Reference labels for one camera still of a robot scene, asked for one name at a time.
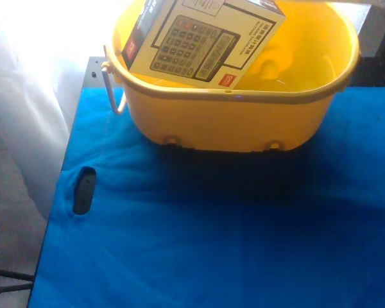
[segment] yellow bucket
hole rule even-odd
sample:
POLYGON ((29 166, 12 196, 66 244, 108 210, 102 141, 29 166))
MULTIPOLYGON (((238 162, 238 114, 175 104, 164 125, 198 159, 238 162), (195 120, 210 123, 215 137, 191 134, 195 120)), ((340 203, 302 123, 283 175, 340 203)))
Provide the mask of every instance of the yellow bucket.
POLYGON ((127 104, 139 130, 158 144, 212 151, 291 150, 317 131, 358 58, 354 27, 327 3, 278 5, 286 21, 234 90, 196 89, 130 74, 121 51, 142 10, 135 0, 105 45, 103 77, 115 113, 127 104), (124 87, 117 108, 108 73, 124 87))

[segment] red logo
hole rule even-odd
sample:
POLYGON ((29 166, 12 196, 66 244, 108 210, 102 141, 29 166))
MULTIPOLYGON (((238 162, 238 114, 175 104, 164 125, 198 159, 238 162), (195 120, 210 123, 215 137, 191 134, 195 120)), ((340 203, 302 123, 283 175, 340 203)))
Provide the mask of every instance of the red logo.
POLYGON ((223 87, 229 87, 231 86, 231 83, 234 81, 236 75, 231 74, 225 74, 223 79, 219 82, 219 85, 222 85, 223 87))
POLYGON ((135 41, 132 37, 130 37, 127 45, 128 47, 126 48, 126 54, 127 54, 127 57, 130 59, 130 61, 132 61, 135 55, 135 52, 137 51, 137 45, 135 45, 135 41))

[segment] calculator image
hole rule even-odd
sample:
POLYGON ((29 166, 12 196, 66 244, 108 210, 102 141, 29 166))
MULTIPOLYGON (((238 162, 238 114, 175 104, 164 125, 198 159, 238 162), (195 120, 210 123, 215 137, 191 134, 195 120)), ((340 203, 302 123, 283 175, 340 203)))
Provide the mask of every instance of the calculator image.
POLYGON ((150 69, 210 82, 240 37, 179 15, 162 41, 150 69))

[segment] calculator box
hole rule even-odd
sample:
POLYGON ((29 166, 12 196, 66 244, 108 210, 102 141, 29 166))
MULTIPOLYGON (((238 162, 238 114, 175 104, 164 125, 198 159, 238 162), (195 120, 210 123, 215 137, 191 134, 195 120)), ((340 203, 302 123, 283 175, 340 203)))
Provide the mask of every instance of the calculator box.
POLYGON ((147 0, 122 56, 131 73, 233 89, 284 20, 269 0, 147 0))

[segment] calculator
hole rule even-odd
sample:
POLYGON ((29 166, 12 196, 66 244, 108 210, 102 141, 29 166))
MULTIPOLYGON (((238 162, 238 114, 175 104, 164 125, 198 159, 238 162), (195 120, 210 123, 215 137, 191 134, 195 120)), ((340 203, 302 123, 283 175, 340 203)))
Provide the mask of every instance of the calculator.
POLYGON ((210 82, 240 37, 179 15, 162 41, 150 69, 210 82))

